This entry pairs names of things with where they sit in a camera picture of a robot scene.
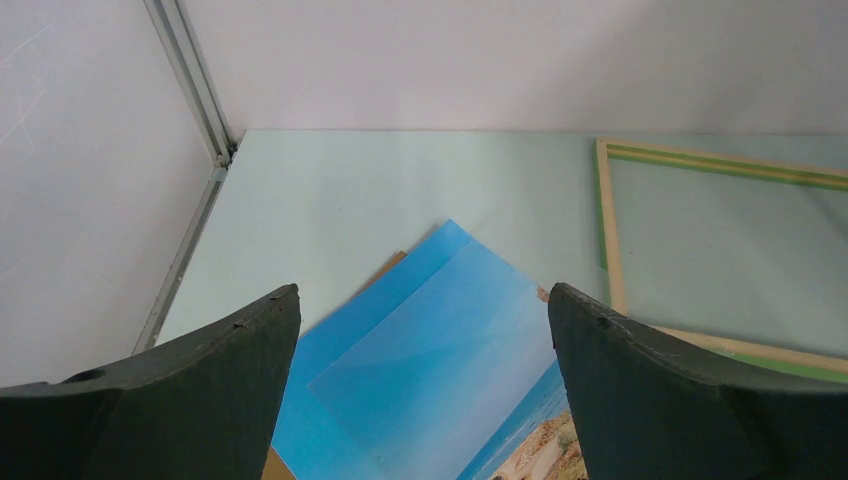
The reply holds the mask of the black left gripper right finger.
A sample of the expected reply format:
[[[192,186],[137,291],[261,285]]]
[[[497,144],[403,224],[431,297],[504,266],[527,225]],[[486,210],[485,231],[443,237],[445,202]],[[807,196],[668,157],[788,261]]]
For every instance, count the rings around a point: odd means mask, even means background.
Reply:
[[[558,283],[552,341],[593,479],[843,479],[847,387],[747,364]]]

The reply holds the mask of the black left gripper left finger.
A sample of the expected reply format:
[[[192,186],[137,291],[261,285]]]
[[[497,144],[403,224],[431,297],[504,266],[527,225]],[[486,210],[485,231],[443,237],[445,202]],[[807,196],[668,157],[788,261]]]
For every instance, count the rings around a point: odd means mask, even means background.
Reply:
[[[5,479],[258,479],[301,326],[282,286],[59,383],[1,391]]]

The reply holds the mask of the beach landscape photo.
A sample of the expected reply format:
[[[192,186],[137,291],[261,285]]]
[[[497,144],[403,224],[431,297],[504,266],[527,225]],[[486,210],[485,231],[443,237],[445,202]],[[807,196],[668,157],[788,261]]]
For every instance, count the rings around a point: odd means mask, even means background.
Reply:
[[[297,343],[298,479],[583,479],[544,291],[446,222]]]

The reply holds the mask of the wooden picture frame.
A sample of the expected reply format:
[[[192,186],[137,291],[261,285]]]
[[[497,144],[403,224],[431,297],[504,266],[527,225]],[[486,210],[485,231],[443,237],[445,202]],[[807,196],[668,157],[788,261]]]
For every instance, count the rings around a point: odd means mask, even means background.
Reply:
[[[628,306],[611,177],[611,161],[613,159],[800,187],[835,191],[847,190],[847,171],[845,169],[802,166],[800,164],[690,148],[661,146],[611,137],[598,137],[594,142],[593,152],[600,263],[601,269],[607,274],[606,299],[608,305],[621,314],[628,312]],[[840,383],[847,381],[847,361],[842,358],[716,337],[704,333],[681,331],[668,327],[657,326],[655,329],[691,345],[754,366],[814,379]]]

